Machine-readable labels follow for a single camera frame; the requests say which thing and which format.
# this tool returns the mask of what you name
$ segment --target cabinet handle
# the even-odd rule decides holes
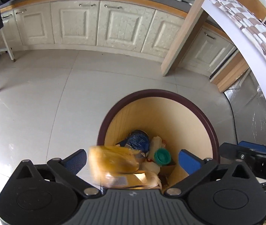
[[[79,7],[94,7],[94,6],[96,6],[96,4],[91,4],[91,5],[89,5],[89,4],[86,4],[86,5],[84,5],[84,4],[79,4]]]
[[[108,5],[106,5],[106,4],[104,5],[104,7],[107,7],[107,8],[114,8],[114,9],[122,9],[122,7],[120,7],[120,6],[119,6],[119,7],[113,7],[113,6],[108,6]]]
[[[9,17],[12,17],[12,13],[7,15],[7,16],[2,17],[2,19],[6,19],[6,18],[9,18]]]
[[[20,11],[20,12],[16,12],[16,14],[24,13],[24,12],[26,12],[26,11],[27,11],[27,9],[25,9],[25,10],[23,10],[23,11]]]
[[[204,32],[204,34],[205,34],[206,36],[208,36],[209,38],[211,38],[211,39],[213,39],[213,40],[216,40],[215,37],[208,35],[206,32]]]

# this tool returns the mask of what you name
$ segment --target wooden countertop edge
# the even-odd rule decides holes
[[[50,1],[56,1],[56,0],[26,0],[26,1],[22,1],[19,3],[4,7],[2,9],[0,9],[0,12],[4,13],[4,12],[10,11],[12,9],[18,8],[18,7],[28,6],[28,5],[32,5],[34,3],[43,3],[43,2],[50,2]],[[151,7],[151,8],[158,9],[158,10],[161,10],[161,11],[164,11],[164,12],[176,15],[178,17],[182,17],[182,18],[185,18],[187,16],[187,13],[180,10],[180,9],[177,9],[177,8],[174,8],[171,6],[167,6],[167,5],[158,3],[158,2],[154,2],[151,0],[116,0],[116,1],[129,2],[129,3],[141,5],[141,6]],[[230,40],[230,38],[228,37],[228,35],[225,32],[214,27],[213,25],[205,22],[204,28],[209,29],[211,31],[214,31],[215,33],[224,37],[225,39],[227,39],[228,41],[230,41],[232,43],[232,41]]]

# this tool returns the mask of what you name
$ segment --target baseboard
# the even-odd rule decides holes
[[[123,49],[116,49],[103,46],[86,46],[86,45],[62,45],[62,44],[43,44],[43,45],[31,45],[31,46],[17,46],[13,47],[14,51],[26,51],[26,50],[42,50],[42,49],[69,49],[69,50],[86,50],[86,51],[98,51],[108,52],[114,54],[122,54],[132,57],[144,58],[162,63],[164,58],[153,56],[141,52],[127,51]]]

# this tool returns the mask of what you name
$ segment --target trash can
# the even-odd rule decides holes
[[[178,165],[178,154],[186,149],[201,159],[220,160],[218,140],[206,115],[191,101],[173,92],[143,90],[117,102],[100,127],[97,145],[113,146],[133,130],[146,132],[151,139],[166,140],[166,149],[176,163],[168,184],[172,186],[188,174]]]

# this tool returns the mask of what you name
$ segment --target kitchen cabinet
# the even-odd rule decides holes
[[[201,29],[179,67],[210,76],[235,48],[215,33]]]
[[[141,52],[154,11],[129,3],[101,1],[97,46]]]
[[[96,45],[98,0],[51,2],[55,44]]]
[[[22,46],[21,37],[19,34],[18,26],[16,24],[16,18],[13,11],[3,13],[2,20],[4,27],[2,28],[6,41],[12,50]],[[0,48],[4,48],[5,43],[3,41],[1,32],[0,32]]]
[[[23,45],[54,44],[50,3],[14,10]]]
[[[164,58],[183,23],[180,17],[156,10],[141,52]]]

